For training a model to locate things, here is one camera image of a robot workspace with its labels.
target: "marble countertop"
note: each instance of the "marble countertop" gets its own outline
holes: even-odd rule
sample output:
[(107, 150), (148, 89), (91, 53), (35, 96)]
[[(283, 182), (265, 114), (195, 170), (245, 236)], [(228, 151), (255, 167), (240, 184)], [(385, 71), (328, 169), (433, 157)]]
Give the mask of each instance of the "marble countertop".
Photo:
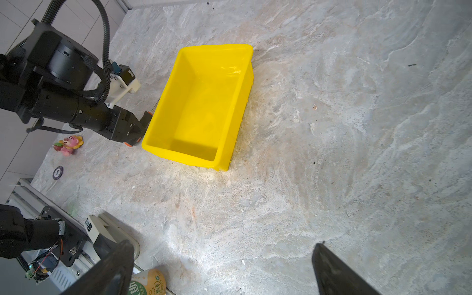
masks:
[[(106, 211), (183, 294), (316, 294), (315, 243), (383, 295), (472, 293), (472, 2), (237, 0), (131, 10), (110, 58), (157, 104), (180, 48), (254, 47), (228, 171), (82, 132), (33, 186)], [(63, 166), (55, 181), (52, 172)]]

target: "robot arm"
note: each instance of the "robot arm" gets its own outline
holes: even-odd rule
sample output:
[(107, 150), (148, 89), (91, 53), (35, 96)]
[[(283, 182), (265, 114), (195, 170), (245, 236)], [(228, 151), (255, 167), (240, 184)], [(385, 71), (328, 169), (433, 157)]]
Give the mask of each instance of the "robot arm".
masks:
[[(144, 136), (152, 115), (142, 119), (115, 103), (141, 86), (127, 66), (108, 60), (110, 27), (99, 0), (92, 0), (104, 23), (103, 69), (98, 58), (82, 45), (51, 26), (63, 0), (52, 0), (41, 22), (34, 20), (31, 35), (0, 55), (0, 108), (16, 112), (23, 123), (39, 118), (28, 130), (77, 133), (91, 129), (117, 142), (134, 145)], [(84, 91), (92, 73), (101, 78), (99, 87)], [(42, 126), (43, 118), (69, 123), (78, 131)]]

